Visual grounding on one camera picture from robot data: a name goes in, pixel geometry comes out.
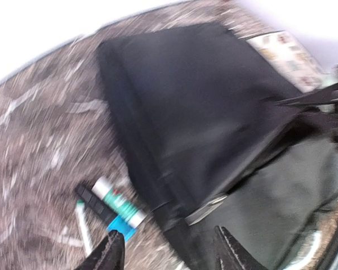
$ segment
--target patterned paper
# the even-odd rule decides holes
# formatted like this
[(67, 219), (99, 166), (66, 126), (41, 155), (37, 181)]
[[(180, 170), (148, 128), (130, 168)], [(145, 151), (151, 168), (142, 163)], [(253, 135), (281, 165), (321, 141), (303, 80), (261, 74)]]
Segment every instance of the patterned paper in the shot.
[(323, 70), (290, 33), (264, 34), (247, 42), (303, 93), (322, 85), (325, 78)]

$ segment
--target black clip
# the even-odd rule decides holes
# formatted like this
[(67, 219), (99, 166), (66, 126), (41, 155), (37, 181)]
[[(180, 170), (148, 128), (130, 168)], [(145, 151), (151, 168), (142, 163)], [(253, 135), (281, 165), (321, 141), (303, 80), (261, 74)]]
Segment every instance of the black clip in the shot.
[[(302, 107), (303, 118), (328, 132), (338, 142), (338, 83), (322, 89), (315, 89), (300, 97), (290, 98), (277, 102), (281, 106)], [(331, 113), (325, 113), (313, 108), (319, 105), (334, 106)]]

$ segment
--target blue object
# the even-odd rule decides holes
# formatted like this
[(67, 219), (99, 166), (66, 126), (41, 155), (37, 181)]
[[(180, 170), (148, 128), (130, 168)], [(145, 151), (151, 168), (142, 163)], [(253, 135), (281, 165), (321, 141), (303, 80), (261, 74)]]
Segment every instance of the blue object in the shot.
[(127, 242), (136, 232), (136, 229), (132, 228), (125, 222), (120, 216), (117, 216), (106, 229), (107, 231), (117, 230), (124, 236), (125, 242)]

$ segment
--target marker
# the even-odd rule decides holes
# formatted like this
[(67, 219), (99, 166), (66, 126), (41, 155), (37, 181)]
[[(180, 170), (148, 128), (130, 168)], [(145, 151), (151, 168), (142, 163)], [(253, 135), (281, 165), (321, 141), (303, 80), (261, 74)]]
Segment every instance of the marker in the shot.
[(85, 204), (101, 219), (107, 226), (107, 231), (116, 230), (120, 232), (128, 241), (136, 232), (119, 215), (112, 211), (103, 201), (101, 201), (90, 189), (83, 184), (75, 188), (75, 192), (85, 202)]
[(84, 202), (82, 200), (78, 200), (77, 205), (75, 207), (75, 215), (78, 220), (81, 238), (84, 243), (85, 255), (86, 257), (88, 257), (92, 252), (92, 241), (90, 231), (86, 224), (84, 209), (85, 209)]
[(131, 227), (136, 228), (146, 215), (121, 195), (105, 177), (100, 177), (92, 191), (120, 215)]

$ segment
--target gray fabric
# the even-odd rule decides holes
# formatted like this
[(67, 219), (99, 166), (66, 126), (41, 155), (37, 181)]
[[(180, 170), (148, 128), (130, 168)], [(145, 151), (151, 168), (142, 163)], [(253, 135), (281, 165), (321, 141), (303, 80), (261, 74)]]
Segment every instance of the gray fabric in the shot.
[[(290, 147), (254, 172), (192, 229), (208, 243), (214, 226), (224, 226), (255, 259), (274, 269), (298, 235), (315, 228), (324, 210), (332, 210), (329, 202), (338, 196), (336, 147), (318, 135)], [(205, 252), (208, 258), (215, 257), (210, 246)]]

